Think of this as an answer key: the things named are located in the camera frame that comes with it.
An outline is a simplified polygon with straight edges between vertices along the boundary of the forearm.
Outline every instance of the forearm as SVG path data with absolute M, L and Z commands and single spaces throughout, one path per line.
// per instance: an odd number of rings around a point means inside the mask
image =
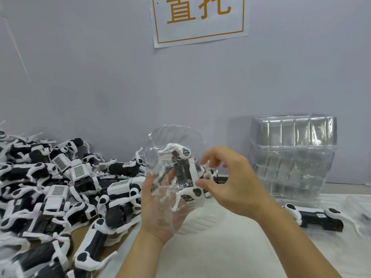
M 116 278 L 155 277 L 163 247 L 159 238 L 141 229 Z
M 288 278 L 341 278 L 293 216 L 276 203 L 272 202 L 267 207 L 258 223 L 275 249 Z

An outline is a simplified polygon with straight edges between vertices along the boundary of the orange border line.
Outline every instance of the orange border line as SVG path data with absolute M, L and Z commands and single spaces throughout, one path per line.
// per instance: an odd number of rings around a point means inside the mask
M 173 41 L 159 42 L 159 41 L 158 41 L 158 30 L 157 30 L 156 12 L 155 12 L 155 0 L 152 0 L 152 4 L 153 4 L 153 15 L 154 15 L 154 17 L 155 17 L 155 26 L 156 26 L 156 35 L 157 35 L 157 43 L 158 43 L 158 44 L 165 44 L 165 43 L 172 43 L 172 42 L 179 42 L 179 41 L 186 41 L 186 40 L 200 39 L 200 38 L 213 37 L 213 36 L 220 36 L 220 35 L 228 35 L 228 34 L 240 33 L 240 32 L 243 32 L 243 30 L 244 30 L 245 0 L 243 0 L 243 5 L 242 5 L 242 30 L 241 30 L 241 31 L 227 32 L 227 33 L 220 33 L 220 34 L 214 34 L 214 35 L 207 35 L 207 36 L 193 37 L 193 38 L 187 38 L 187 39 L 180 39 L 180 40 L 173 40 Z

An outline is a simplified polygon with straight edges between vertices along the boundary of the white paper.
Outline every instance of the white paper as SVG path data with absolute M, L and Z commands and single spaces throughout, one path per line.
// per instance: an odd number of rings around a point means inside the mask
M 155 48 L 248 35 L 249 0 L 149 0 Z

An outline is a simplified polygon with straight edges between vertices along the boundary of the person's right hand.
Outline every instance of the person's right hand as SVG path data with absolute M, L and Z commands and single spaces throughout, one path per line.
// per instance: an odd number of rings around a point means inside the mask
M 196 185 L 208 190 L 226 209 L 258 221 L 262 213 L 276 206 L 244 156 L 225 146 L 213 147 L 205 152 L 200 164 L 207 161 L 211 168 L 223 162 L 223 167 L 229 169 L 228 181 L 218 185 L 212 179 L 199 179 Z

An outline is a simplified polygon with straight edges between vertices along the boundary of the gray wall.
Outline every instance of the gray wall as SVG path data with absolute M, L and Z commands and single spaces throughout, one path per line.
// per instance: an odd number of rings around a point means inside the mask
M 0 1 L 12 133 L 81 137 L 128 160 L 174 123 L 247 154 L 252 115 L 322 112 L 338 117 L 328 180 L 371 182 L 371 0 L 251 0 L 248 37 L 156 50 L 148 0 Z

